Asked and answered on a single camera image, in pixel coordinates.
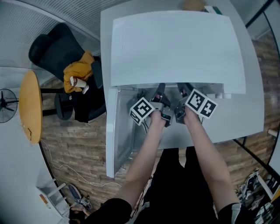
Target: wooden tabletop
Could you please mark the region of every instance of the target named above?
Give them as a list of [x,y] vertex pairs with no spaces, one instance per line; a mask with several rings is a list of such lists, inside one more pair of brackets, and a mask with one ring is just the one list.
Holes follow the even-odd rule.
[[26,137],[36,144],[42,136],[42,98],[36,74],[28,71],[19,92],[19,114]]

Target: black sleeve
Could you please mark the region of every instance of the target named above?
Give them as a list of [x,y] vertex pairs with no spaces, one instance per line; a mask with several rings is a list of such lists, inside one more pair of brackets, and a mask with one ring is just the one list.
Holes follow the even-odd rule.
[[223,224],[254,224],[254,220],[240,203],[229,204],[218,213],[219,223]]
[[113,198],[106,201],[100,209],[91,214],[83,224],[124,224],[129,221],[131,212],[131,205],[127,201]]

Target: black fan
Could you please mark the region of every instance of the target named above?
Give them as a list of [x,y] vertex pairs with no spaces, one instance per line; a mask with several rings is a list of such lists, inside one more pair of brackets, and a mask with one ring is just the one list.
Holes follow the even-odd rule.
[[9,89],[1,89],[0,98],[0,123],[5,123],[12,119],[18,108],[18,99]]

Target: wooden floor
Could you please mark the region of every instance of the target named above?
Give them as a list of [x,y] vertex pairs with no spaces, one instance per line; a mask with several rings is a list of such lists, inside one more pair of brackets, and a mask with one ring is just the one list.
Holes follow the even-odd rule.
[[[258,41],[254,41],[254,46],[259,59],[262,72],[262,81],[265,99],[265,124],[264,131],[248,137],[246,146],[258,155],[263,161],[268,161],[274,138],[267,134],[268,129],[276,129],[280,121],[280,62],[271,33],[266,34]],[[46,83],[47,87],[61,87],[62,82],[52,79]],[[53,106],[54,94],[43,95],[43,108],[49,109]],[[52,161],[56,167],[63,164],[75,169],[86,180],[80,177],[75,171],[67,166],[57,169],[51,163],[50,153],[46,145],[42,142],[46,158],[58,183],[73,183],[83,194],[87,192],[94,208],[112,198],[119,189],[116,184],[109,184],[103,187],[93,186],[103,185],[108,182],[122,184],[131,161],[127,161],[117,173],[116,178],[106,176],[106,156],[105,156],[105,133],[106,114],[98,117],[90,124],[80,123],[73,119],[62,121],[56,115],[44,117],[43,119],[43,140],[48,144],[52,153]],[[243,183],[246,177],[260,165],[235,142],[228,141],[215,144],[229,167],[234,186],[237,188]],[[156,164],[162,151],[158,151]],[[185,150],[179,152],[180,162],[184,164]],[[171,182],[172,177],[167,176],[166,182]],[[70,202],[73,198],[67,187],[63,192]]]

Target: hand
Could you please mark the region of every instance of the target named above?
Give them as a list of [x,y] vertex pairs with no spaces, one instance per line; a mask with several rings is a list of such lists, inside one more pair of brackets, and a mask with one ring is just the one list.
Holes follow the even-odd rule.
[[193,123],[200,123],[198,115],[187,106],[185,107],[184,122],[187,126]]
[[155,126],[157,128],[163,129],[165,126],[166,120],[163,120],[161,118],[161,112],[160,111],[153,111],[150,114],[150,126]]

